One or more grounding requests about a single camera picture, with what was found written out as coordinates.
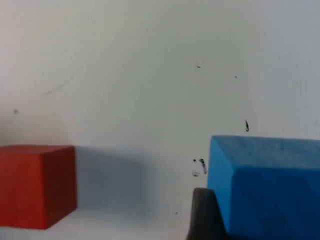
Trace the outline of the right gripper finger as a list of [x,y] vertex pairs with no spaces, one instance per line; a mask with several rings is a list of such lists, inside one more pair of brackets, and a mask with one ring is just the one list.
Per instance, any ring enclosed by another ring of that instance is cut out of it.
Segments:
[[227,240],[216,195],[209,188],[193,190],[187,240]]

